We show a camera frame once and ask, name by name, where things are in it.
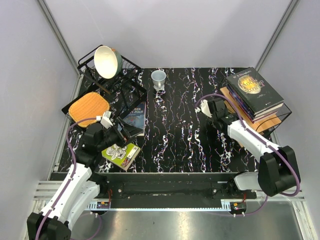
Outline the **black moon and sixpence book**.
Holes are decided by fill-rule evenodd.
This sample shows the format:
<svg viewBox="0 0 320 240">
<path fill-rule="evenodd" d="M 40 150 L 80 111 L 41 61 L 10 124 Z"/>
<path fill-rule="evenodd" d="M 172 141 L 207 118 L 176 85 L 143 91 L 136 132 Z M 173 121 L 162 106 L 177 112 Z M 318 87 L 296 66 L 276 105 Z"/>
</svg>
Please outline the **black moon and sixpence book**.
<svg viewBox="0 0 320 240">
<path fill-rule="evenodd" d="M 248 67 L 225 78 L 227 85 L 254 115 L 282 107 L 282 96 L 257 72 Z"/>
</svg>

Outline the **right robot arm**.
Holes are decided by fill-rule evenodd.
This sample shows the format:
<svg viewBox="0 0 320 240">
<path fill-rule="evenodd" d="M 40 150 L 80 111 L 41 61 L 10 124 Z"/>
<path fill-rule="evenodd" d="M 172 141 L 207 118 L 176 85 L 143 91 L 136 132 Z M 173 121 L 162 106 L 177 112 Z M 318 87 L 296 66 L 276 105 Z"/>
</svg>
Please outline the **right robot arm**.
<svg viewBox="0 0 320 240">
<path fill-rule="evenodd" d="M 301 179 L 291 147 L 280 147 L 264 138 L 242 119 L 237 110 L 229 112 L 221 98 L 203 101 L 201 111 L 217 130 L 242 144 L 259 161 L 258 171 L 240 173 L 227 185 L 230 197 L 239 198 L 246 190 L 262 191 L 269 197 L 298 194 Z"/>
</svg>

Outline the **dark tale of cities book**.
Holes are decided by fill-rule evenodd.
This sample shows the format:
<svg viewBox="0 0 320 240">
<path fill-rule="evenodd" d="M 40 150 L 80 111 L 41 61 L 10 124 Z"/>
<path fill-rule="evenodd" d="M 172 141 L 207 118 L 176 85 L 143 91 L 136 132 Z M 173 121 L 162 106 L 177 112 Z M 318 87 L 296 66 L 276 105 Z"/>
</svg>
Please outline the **dark tale of cities book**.
<svg viewBox="0 0 320 240">
<path fill-rule="evenodd" d="M 283 105 L 284 105 L 284 102 L 281 102 L 277 105 L 267 107 L 258 113 L 255 113 L 252 109 L 250 109 L 249 107 L 246 106 L 245 111 L 252 120 L 257 120 L 257 119 L 263 118 L 265 116 L 268 116 L 270 114 L 277 112 Z"/>
</svg>

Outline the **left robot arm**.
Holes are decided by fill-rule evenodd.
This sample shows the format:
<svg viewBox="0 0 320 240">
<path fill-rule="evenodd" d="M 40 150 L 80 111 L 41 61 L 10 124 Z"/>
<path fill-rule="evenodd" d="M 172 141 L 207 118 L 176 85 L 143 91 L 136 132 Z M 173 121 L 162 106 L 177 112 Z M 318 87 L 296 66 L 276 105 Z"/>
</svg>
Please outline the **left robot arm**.
<svg viewBox="0 0 320 240">
<path fill-rule="evenodd" d="M 103 159 L 102 151 L 114 145 L 124 148 L 142 131 L 121 118 L 115 121 L 93 118 L 79 140 L 79 147 L 71 151 L 72 164 L 62 184 L 42 210 L 27 218 L 28 238 L 71 239 L 72 229 L 88 204 L 109 193 L 106 177 L 95 172 Z"/>
</svg>

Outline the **blue 1984 book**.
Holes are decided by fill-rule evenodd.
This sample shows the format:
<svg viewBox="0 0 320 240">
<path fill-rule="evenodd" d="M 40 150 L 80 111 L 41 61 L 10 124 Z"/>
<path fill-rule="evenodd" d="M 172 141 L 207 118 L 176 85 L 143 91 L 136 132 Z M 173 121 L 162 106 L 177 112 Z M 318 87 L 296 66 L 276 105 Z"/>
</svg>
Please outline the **blue 1984 book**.
<svg viewBox="0 0 320 240">
<path fill-rule="evenodd" d="M 146 102 L 138 104 L 124 119 L 123 121 L 134 127 L 140 129 L 138 137 L 145 135 L 145 121 L 146 121 Z"/>
</svg>

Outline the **dark blue galaxy book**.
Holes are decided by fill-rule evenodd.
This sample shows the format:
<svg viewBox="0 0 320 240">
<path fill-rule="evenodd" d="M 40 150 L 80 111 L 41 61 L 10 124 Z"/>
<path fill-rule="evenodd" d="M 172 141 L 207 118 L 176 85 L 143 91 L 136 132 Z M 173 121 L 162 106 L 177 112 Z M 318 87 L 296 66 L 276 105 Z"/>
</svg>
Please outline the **dark blue galaxy book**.
<svg viewBox="0 0 320 240">
<path fill-rule="evenodd" d="M 237 93 L 235 93 L 233 91 L 233 89 L 230 86 L 226 86 L 226 88 L 228 89 L 228 92 L 230 94 L 230 96 L 238 103 L 238 105 L 240 106 L 240 108 L 245 112 L 245 114 L 247 115 L 247 117 L 251 120 L 251 122 L 255 123 L 257 121 L 260 121 L 262 119 L 267 118 L 270 115 L 276 114 L 279 111 L 279 107 L 274 109 L 274 110 L 269 110 L 265 113 L 259 113 L 259 114 L 255 114 L 253 112 L 253 110 L 247 106 L 247 104 L 240 99 L 240 97 L 238 96 Z"/>
</svg>

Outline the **lime green cartoon book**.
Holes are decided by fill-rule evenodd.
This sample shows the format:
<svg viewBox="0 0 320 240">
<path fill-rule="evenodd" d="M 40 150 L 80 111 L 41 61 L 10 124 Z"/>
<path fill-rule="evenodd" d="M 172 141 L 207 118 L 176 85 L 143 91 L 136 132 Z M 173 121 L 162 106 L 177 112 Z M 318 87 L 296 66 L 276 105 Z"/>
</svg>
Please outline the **lime green cartoon book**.
<svg viewBox="0 0 320 240">
<path fill-rule="evenodd" d="M 106 160 L 127 171 L 140 151 L 141 148 L 133 143 L 129 143 L 124 147 L 113 144 L 104 149 L 101 154 Z"/>
</svg>

